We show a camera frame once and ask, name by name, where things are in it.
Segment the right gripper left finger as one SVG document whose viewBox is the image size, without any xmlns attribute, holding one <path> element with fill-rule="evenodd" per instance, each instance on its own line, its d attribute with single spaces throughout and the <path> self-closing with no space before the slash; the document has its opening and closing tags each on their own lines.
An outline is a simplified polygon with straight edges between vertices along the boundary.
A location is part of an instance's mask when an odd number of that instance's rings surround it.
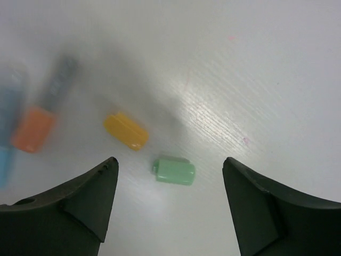
<svg viewBox="0 0 341 256">
<path fill-rule="evenodd" d="M 1 205 L 1 255 L 98 255 L 105 241 L 119 165 L 88 172 L 13 205 Z"/>
</svg>

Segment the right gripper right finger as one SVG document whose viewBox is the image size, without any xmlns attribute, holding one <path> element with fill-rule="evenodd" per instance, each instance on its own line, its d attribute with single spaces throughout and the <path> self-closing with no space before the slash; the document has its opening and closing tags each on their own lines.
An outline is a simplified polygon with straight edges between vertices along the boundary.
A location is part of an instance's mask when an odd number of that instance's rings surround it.
<svg viewBox="0 0 341 256">
<path fill-rule="evenodd" d="M 223 179 L 241 255 L 340 255 L 340 203 L 228 157 Z"/>
</svg>

